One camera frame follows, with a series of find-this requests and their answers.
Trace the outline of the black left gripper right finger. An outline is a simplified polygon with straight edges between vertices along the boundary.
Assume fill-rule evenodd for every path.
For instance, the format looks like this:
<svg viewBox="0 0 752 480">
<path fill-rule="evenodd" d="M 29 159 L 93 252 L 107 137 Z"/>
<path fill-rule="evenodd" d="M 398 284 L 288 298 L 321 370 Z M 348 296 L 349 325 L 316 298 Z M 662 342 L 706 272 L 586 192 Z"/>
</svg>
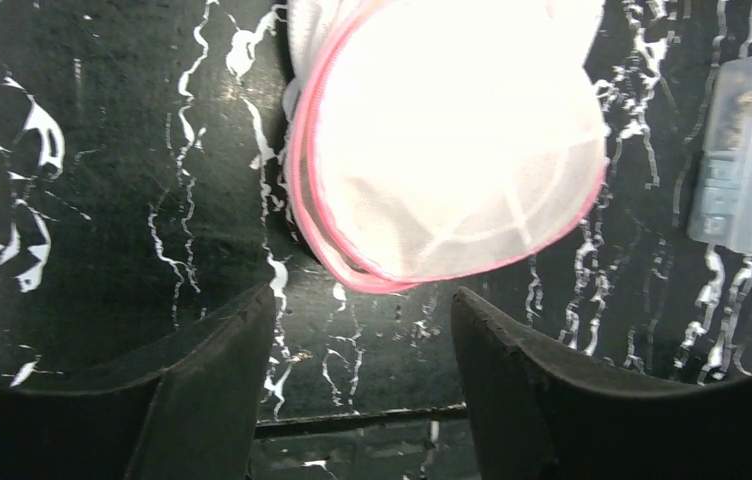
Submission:
<svg viewBox="0 0 752 480">
<path fill-rule="evenodd" d="M 694 386 L 615 367 L 466 288 L 451 331 L 485 479 L 752 479 L 752 376 Z"/>
</svg>

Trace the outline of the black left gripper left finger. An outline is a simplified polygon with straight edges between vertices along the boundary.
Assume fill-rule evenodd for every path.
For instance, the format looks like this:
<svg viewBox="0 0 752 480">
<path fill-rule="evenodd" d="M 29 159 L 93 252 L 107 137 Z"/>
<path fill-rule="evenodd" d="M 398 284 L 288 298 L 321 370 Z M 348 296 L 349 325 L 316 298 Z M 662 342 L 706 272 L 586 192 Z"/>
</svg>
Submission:
<svg viewBox="0 0 752 480">
<path fill-rule="evenodd" d="M 0 479 L 242 479 L 273 342 L 258 285 L 46 389 L 0 388 Z"/>
</svg>

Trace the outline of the white mesh bag pink trim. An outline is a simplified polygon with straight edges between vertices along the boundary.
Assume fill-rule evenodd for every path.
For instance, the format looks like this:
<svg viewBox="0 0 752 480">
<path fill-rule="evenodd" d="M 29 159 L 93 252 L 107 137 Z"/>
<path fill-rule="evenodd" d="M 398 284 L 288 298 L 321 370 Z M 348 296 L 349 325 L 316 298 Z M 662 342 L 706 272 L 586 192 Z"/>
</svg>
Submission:
<svg viewBox="0 0 752 480">
<path fill-rule="evenodd" d="M 585 63 L 600 1 L 291 1 L 285 177 L 343 285 L 387 294 L 516 263 L 597 199 Z"/>
</svg>

